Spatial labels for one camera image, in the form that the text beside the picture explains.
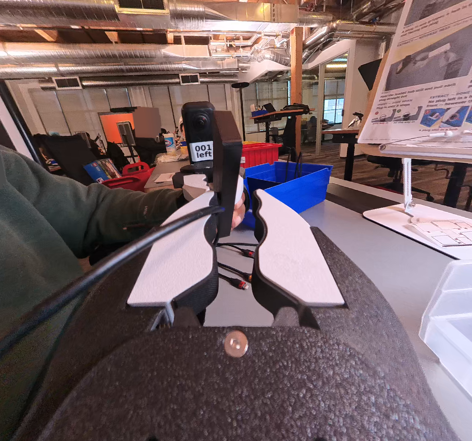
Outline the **person's left forearm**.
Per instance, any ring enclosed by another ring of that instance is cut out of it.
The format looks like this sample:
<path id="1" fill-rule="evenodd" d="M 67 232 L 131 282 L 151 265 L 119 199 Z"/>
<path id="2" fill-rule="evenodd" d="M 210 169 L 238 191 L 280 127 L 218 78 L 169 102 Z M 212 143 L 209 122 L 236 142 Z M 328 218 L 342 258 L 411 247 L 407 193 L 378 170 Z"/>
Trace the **person's left forearm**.
<path id="1" fill-rule="evenodd" d="M 98 248 L 129 243 L 161 225 L 188 202 L 181 190 L 144 193 L 95 184 L 83 186 L 81 191 L 80 218 L 75 228 L 77 257 L 89 256 Z"/>

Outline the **black divider panel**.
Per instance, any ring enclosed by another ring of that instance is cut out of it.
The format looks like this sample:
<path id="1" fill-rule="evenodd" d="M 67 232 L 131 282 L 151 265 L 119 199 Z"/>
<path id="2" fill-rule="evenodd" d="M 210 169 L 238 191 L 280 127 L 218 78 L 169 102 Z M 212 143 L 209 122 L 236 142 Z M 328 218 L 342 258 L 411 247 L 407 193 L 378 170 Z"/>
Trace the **black divider panel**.
<path id="1" fill-rule="evenodd" d="M 280 182 L 267 180 L 267 179 L 261 179 L 257 177 L 247 177 L 246 182 L 247 182 L 247 190 L 250 193 L 250 196 L 252 196 L 253 193 L 258 189 L 267 190 L 269 188 L 276 187 L 282 184 Z"/>

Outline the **printed instruction sheet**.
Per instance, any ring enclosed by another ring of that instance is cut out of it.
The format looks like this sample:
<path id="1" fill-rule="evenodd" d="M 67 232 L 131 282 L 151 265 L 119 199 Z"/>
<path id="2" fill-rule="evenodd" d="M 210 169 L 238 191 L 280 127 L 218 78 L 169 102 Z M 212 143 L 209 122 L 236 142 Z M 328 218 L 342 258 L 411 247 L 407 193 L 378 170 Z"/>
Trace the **printed instruction sheet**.
<path id="1" fill-rule="evenodd" d="M 472 0 L 406 0 L 362 144 L 471 147 Z"/>

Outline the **wooden standing desk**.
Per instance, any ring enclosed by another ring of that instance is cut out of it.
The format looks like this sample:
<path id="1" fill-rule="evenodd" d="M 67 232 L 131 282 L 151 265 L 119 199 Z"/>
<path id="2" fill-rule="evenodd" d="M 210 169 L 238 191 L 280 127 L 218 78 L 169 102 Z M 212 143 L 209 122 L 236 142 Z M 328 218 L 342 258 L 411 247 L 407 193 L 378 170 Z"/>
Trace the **wooden standing desk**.
<path id="1" fill-rule="evenodd" d="M 269 143 L 269 128 L 270 124 L 276 121 L 280 121 L 283 118 L 290 117 L 299 117 L 302 115 L 308 115 L 309 113 L 314 112 L 315 109 L 304 109 L 304 108 L 295 108 L 295 109 L 283 109 L 279 111 L 266 112 L 265 114 L 257 114 L 256 116 L 251 115 L 250 119 L 253 120 L 254 124 L 264 124 L 265 125 L 265 142 Z M 296 153 L 301 152 L 301 120 L 297 119 L 295 121 L 295 149 Z"/>

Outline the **person's left hand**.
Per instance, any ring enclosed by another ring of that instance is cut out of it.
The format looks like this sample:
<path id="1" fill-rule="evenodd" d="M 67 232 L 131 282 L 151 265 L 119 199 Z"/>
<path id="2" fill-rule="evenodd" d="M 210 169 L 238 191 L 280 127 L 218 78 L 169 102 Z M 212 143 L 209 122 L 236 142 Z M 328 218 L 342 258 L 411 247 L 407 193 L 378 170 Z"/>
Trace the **person's left hand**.
<path id="1" fill-rule="evenodd" d="M 246 213 L 245 195 L 242 194 L 239 201 L 235 203 L 232 215 L 231 231 L 238 227 L 244 219 Z"/>

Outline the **blue plastic bin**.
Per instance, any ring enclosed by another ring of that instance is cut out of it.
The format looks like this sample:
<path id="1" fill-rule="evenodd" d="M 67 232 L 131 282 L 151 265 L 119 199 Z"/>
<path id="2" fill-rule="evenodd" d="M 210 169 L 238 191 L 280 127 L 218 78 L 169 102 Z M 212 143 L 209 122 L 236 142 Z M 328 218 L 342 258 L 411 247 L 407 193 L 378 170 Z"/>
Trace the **blue plastic bin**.
<path id="1" fill-rule="evenodd" d="M 247 190 L 247 177 L 257 177 L 282 183 L 265 190 L 269 195 L 301 213 L 323 202 L 326 198 L 327 186 L 332 172 L 332 165 L 303 163 L 302 176 L 293 179 L 295 163 L 289 164 L 287 182 L 285 182 L 286 161 L 275 161 L 245 169 L 244 185 Z M 243 224 L 254 228 L 255 218 L 252 214 L 252 196 L 249 193 L 250 206 L 245 214 Z"/>

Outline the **red handled basket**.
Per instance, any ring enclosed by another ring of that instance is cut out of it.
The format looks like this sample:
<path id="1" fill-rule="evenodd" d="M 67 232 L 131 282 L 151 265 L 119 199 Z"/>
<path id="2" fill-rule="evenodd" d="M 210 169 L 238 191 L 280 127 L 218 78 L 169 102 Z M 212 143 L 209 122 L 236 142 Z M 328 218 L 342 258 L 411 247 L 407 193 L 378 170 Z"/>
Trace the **red handled basket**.
<path id="1" fill-rule="evenodd" d="M 102 185 L 113 189 L 126 189 L 131 191 L 145 191 L 145 185 L 149 180 L 154 167 L 149 167 L 145 162 L 137 162 L 123 167 L 121 177 L 104 180 Z"/>

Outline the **blue printed box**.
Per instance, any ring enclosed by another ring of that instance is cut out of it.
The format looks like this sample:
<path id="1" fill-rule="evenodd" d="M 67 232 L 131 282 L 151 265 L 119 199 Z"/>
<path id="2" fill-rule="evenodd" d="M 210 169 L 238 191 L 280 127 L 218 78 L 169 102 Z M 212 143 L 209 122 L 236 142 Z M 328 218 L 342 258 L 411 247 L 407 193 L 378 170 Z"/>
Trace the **blue printed box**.
<path id="1" fill-rule="evenodd" d="M 101 158 L 83 165 L 85 172 L 96 183 L 103 183 L 106 180 L 121 178 L 122 175 L 109 158 Z"/>

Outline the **clear plastic bin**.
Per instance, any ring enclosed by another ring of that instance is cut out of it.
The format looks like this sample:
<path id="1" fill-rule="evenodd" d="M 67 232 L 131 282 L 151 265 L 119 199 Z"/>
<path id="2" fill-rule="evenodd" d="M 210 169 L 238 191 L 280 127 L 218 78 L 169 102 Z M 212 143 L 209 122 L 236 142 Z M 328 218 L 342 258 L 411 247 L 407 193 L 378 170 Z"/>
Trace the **clear plastic bin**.
<path id="1" fill-rule="evenodd" d="M 472 262 L 451 261 L 422 316 L 419 337 L 472 395 Z"/>

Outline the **black usb hub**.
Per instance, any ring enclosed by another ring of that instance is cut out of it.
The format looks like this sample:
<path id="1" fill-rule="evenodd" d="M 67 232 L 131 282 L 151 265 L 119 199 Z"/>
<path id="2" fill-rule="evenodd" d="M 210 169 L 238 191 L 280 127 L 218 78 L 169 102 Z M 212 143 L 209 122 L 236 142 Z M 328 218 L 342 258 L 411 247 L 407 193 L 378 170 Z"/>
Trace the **black usb hub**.
<path id="1" fill-rule="evenodd" d="M 224 238 L 231 233 L 234 206 L 242 195 L 237 187 L 243 140 L 230 111 L 215 110 L 213 115 L 213 189 L 224 208 L 217 219 L 218 237 Z"/>

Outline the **black floor lamp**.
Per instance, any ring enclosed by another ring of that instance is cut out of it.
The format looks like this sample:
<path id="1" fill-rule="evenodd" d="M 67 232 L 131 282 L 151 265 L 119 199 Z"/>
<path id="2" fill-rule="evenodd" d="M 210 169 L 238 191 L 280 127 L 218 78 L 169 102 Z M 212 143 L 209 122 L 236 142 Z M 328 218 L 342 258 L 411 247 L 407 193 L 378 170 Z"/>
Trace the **black floor lamp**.
<path id="1" fill-rule="evenodd" d="M 240 103 L 240 115 L 241 115 L 243 142 L 246 141 L 243 89 L 247 88 L 249 85 L 250 85 L 249 82 L 236 82 L 236 83 L 231 84 L 231 88 L 234 89 L 234 90 L 237 90 L 239 92 L 239 103 Z"/>

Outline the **red plastic bin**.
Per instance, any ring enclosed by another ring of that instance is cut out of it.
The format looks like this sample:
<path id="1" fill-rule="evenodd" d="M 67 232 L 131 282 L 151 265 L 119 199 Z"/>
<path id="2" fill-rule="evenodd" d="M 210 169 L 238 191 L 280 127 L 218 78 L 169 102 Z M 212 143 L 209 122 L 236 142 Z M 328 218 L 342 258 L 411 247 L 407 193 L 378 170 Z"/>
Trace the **red plastic bin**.
<path id="1" fill-rule="evenodd" d="M 266 163 L 272 165 L 275 161 L 278 161 L 281 147 L 281 144 L 262 142 L 243 145 L 241 167 L 249 168 Z"/>

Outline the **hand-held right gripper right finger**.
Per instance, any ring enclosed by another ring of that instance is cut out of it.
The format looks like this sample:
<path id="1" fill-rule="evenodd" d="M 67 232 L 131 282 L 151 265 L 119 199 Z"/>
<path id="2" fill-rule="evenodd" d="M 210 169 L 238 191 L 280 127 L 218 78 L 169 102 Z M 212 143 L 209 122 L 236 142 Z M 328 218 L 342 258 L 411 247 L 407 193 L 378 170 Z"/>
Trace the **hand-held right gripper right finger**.
<path id="1" fill-rule="evenodd" d="M 292 208 L 262 189 L 253 193 L 257 246 L 252 293 L 273 316 L 281 308 L 339 308 L 345 299 L 316 240 L 314 229 Z"/>

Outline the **black office chair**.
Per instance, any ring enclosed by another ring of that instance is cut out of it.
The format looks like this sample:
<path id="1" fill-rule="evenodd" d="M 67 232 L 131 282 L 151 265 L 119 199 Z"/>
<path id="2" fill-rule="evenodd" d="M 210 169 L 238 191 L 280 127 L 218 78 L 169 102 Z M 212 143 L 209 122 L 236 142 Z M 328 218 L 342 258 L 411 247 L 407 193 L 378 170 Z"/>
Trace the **black office chair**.
<path id="1" fill-rule="evenodd" d="M 376 168 L 386 168 L 388 169 L 387 176 L 392 178 L 390 183 L 381 184 L 379 185 L 380 188 L 385 190 L 390 190 L 392 192 L 403 194 L 404 185 L 402 183 L 403 177 L 403 162 L 400 158 L 391 157 L 391 156 L 372 156 L 368 155 L 366 160 L 374 165 Z M 427 160 L 420 160 L 420 159 L 412 159 L 412 171 L 417 171 L 414 169 L 413 166 L 429 166 L 432 165 L 433 161 Z M 419 194 L 424 194 L 426 196 L 426 200 L 428 202 L 434 202 L 434 197 L 431 195 L 430 192 L 422 189 L 418 189 L 412 186 L 412 192 L 416 192 Z"/>

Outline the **white document stand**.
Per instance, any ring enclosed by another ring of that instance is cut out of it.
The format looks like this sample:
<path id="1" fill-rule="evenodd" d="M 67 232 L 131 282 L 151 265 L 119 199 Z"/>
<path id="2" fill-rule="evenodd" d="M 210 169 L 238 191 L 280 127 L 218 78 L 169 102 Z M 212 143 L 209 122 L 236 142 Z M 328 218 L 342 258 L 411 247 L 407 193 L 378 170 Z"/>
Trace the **white document stand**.
<path id="1" fill-rule="evenodd" d="M 373 100 L 375 98 L 376 89 L 381 79 L 382 70 L 386 64 L 386 58 L 388 53 L 382 61 L 379 73 L 375 80 L 373 87 Z M 444 210 L 435 209 L 430 206 L 414 204 L 412 192 L 411 192 L 411 164 L 412 159 L 431 159 L 437 161 L 451 161 L 459 162 L 460 166 L 466 166 L 471 164 L 471 147 L 459 147 L 453 148 L 450 145 L 444 143 L 432 143 L 432 142 L 418 142 L 413 144 L 367 144 L 369 146 L 377 146 L 378 152 L 375 154 L 378 156 L 391 156 L 401 158 L 403 162 L 403 184 L 404 184 L 404 202 L 392 205 L 385 208 L 378 208 L 363 213 L 363 216 L 381 226 L 391 229 L 394 232 L 398 232 L 406 237 L 416 240 L 422 244 L 425 244 L 433 249 L 436 249 L 446 255 L 449 255 L 456 259 L 471 260 L 471 246 L 463 247 L 448 247 L 442 248 L 438 245 L 429 243 L 427 240 L 422 239 L 420 236 L 411 232 L 405 228 L 405 225 L 409 223 L 416 223 L 422 221 L 432 220 L 464 220 L 471 223 L 471 218 L 465 218 L 457 215 L 455 212 L 446 212 Z"/>

